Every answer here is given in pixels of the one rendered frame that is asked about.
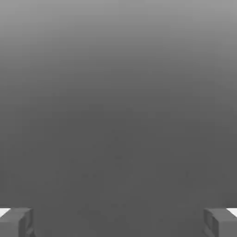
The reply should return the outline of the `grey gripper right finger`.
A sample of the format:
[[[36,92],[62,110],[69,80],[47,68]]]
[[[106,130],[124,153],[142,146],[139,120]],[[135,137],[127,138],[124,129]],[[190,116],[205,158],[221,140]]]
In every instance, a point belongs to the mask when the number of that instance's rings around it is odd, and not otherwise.
[[[205,208],[206,237],[237,237],[237,208]]]

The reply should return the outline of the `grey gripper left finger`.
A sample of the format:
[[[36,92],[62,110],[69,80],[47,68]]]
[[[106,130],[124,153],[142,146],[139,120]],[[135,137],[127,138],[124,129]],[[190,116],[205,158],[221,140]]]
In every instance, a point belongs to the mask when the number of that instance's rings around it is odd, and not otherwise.
[[[0,237],[35,237],[34,210],[0,208]]]

